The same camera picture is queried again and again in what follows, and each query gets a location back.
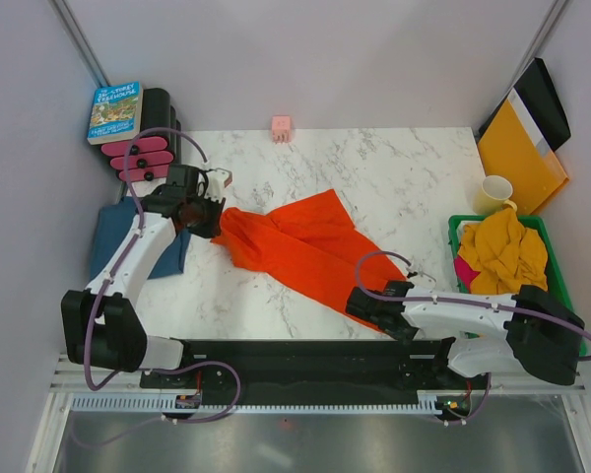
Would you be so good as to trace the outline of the orange t shirt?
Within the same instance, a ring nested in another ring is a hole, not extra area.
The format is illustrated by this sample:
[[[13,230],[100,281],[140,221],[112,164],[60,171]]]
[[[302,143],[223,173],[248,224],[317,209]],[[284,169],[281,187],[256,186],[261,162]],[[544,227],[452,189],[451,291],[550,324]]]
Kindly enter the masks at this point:
[[[277,208],[266,215],[226,209],[221,234],[234,266],[266,273],[287,288],[364,327],[376,326],[346,313],[357,285],[359,260],[379,247],[358,232],[335,190]]]

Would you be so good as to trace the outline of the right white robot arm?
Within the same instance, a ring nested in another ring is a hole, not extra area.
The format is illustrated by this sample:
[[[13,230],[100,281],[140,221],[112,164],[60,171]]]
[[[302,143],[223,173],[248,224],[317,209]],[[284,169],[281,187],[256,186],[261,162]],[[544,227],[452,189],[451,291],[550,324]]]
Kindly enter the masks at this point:
[[[474,296],[390,281],[381,292],[353,288],[346,312],[404,344],[439,340],[430,371],[442,387],[488,372],[526,372],[562,386],[576,379],[584,323],[536,286]]]

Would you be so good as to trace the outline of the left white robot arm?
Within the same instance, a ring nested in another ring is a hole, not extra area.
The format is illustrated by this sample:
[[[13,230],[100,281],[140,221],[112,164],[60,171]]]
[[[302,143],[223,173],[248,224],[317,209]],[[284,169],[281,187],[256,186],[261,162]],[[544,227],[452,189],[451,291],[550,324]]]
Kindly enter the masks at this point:
[[[119,372],[162,370],[175,387],[196,376],[196,364],[180,341],[146,333],[134,308],[164,251],[183,231],[201,238],[221,232],[225,169],[170,167],[165,183],[139,198],[132,225],[118,249],[83,291],[61,301],[68,359],[79,365]]]

